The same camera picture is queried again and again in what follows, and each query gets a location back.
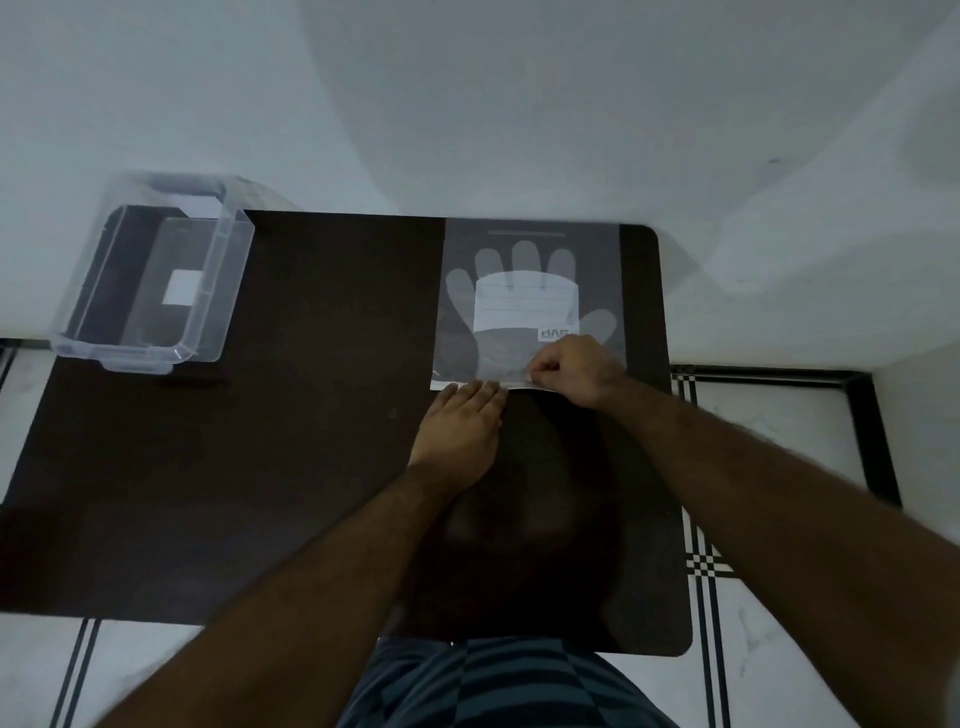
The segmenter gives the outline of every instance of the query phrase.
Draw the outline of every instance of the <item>floor tile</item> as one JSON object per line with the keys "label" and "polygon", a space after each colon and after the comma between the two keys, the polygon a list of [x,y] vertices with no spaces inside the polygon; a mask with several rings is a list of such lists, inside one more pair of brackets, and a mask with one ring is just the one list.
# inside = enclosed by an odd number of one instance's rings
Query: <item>floor tile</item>
{"label": "floor tile", "polygon": [[[67,708],[63,703],[69,697],[63,682],[85,621],[0,614],[0,725],[62,726]],[[51,721],[58,701],[60,717],[54,724]]]}
{"label": "floor tile", "polygon": [[7,494],[17,458],[30,431],[57,356],[53,352],[20,349],[0,355],[0,501]]}
{"label": "floor tile", "polygon": [[93,725],[173,657],[200,629],[185,624],[105,619],[100,624],[70,728]]}
{"label": "floor tile", "polygon": [[867,487],[841,390],[697,381],[696,392],[708,412]]}
{"label": "floor tile", "polygon": [[731,726],[855,728],[856,722],[759,600],[717,579]]}

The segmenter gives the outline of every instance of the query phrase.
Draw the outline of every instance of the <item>hand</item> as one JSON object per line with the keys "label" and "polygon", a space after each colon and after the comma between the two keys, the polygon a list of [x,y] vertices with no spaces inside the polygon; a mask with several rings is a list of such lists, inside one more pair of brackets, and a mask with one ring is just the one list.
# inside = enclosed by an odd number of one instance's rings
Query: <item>hand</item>
{"label": "hand", "polygon": [[613,354],[592,336],[565,336],[547,344],[527,366],[530,381],[564,395],[580,407],[597,409],[627,380]]}
{"label": "hand", "polygon": [[507,390],[495,381],[448,385],[427,410],[409,466],[423,466],[457,492],[490,469],[499,442]]}

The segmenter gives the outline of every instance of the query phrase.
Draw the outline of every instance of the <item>person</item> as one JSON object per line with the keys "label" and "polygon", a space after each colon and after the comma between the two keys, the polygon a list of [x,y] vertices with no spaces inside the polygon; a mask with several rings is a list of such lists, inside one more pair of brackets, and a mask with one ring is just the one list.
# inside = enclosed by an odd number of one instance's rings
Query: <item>person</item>
{"label": "person", "polygon": [[[642,444],[855,719],[957,719],[960,548],[630,379],[588,336],[547,345],[528,371]],[[444,389],[392,484],[237,597],[100,728],[672,726],[625,676],[566,641],[377,641],[431,522],[491,466],[506,402],[492,382]]]}

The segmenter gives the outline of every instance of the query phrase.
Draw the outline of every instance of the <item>white floor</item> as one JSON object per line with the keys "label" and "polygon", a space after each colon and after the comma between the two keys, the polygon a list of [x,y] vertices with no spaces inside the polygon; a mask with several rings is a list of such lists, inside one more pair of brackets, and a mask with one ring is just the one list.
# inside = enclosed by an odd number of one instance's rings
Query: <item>white floor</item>
{"label": "white floor", "polygon": [[[5,494],[53,364],[0,357],[0,494]],[[839,390],[675,382],[699,406],[845,475],[863,472]],[[786,632],[693,532],[687,552],[693,645],[678,658],[606,655],[682,728],[855,725]],[[198,628],[0,614],[0,726],[85,728]]]}

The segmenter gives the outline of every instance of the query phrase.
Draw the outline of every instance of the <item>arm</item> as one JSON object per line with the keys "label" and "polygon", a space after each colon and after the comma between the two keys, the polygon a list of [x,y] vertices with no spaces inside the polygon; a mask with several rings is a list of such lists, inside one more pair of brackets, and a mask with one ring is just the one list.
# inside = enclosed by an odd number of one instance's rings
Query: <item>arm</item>
{"label": "arm", "polygon": [[588,336],[531,362],[601,410],[865,725],[944,725],[960,658],[960,548],[842,478],[627,377]]}
{"label": "arm", "polygon": [[263,577],[99,728],[332,726],[437,515],[493,463],[507,392],[450,385],[407,470]]}

